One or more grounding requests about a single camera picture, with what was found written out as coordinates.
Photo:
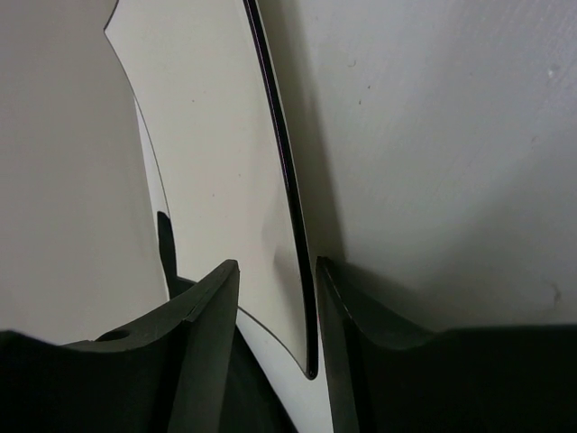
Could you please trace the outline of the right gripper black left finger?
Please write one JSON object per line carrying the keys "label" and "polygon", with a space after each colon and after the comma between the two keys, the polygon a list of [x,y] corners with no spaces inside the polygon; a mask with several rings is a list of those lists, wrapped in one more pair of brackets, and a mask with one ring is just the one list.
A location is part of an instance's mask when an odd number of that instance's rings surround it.
{"label": "right gripper black left finger", "polygon": [[176,298],[94,341],[1,335],[4,432],[215,432],[240,271],[222,262]]}

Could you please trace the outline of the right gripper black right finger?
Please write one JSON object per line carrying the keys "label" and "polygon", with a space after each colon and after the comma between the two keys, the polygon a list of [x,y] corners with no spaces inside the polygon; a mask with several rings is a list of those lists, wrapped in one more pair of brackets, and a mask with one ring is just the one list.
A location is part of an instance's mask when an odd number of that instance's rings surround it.
{"label": "right gripper black right finger", "polygon": [[335,431],[575,431],[575,326],[432,332],[328,258],[316,280]]}

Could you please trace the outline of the white square plate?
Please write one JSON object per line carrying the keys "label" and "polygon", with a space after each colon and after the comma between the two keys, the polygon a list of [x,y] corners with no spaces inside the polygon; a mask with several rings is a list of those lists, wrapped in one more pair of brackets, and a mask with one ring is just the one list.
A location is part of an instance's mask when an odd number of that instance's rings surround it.
{"label": "white square plate", "polygon": [[316,288],[270,45],[255,1],[121,1],[106,26],[146,130],[178,274],[240,268],[237,326],[299,432],[333,428]]}

